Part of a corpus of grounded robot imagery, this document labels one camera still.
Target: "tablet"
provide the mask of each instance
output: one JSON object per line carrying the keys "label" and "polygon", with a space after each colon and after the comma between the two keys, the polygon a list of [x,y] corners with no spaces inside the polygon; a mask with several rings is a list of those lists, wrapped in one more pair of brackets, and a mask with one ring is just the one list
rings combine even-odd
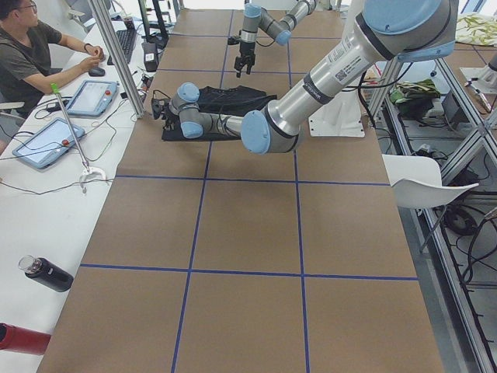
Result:
{"label": "tablet", "polygon": [[[85,130],[76,125],[76,136],[80,138]],[[27,141],[15,148],[12,154],[18,160],[35,169],[44,169],[57,161],[75,144],[67,122],[61,118],[52,120]]]}
{"label": "tablet", "polygon": [[85,80],[66,106],[74,117],[100,117],[117,93],[116,82]]}

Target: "red cylinder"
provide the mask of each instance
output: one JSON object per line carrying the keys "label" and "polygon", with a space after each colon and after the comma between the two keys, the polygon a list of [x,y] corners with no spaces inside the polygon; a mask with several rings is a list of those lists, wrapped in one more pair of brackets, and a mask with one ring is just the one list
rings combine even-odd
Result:
{"label": "red cylinder", "polygon": [[0,350],[43,355],[51,337],[50,334],[0,323]]}

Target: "man's hand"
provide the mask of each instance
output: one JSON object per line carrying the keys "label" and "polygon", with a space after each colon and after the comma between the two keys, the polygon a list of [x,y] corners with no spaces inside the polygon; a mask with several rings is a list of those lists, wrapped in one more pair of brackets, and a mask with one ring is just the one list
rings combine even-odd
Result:
{"label": "man's hand", "polygon": [[83,70],[83,72],[87,72],[90,68],[96,68],[99,65],[99,62],[99,56],[91,56],[81,61],[79,63],[79,67]]}
{"label": "man's hand", "polygon": [[95,56],[98,57],[100,60],[103,60],[103,49],[99,46],[92,46],[87,44],[85,47],[86,53],[88,53],[90,56]]}

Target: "computer mouse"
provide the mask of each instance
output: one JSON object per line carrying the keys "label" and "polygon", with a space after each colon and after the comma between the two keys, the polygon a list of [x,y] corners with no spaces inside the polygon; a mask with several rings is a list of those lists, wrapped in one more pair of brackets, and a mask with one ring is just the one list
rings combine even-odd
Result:
{"label": "computer mouse", "polygon": [[88,74],[90,76],[104,76],[106,74],[106,71],[103,68],[90,68],[88,71]]}

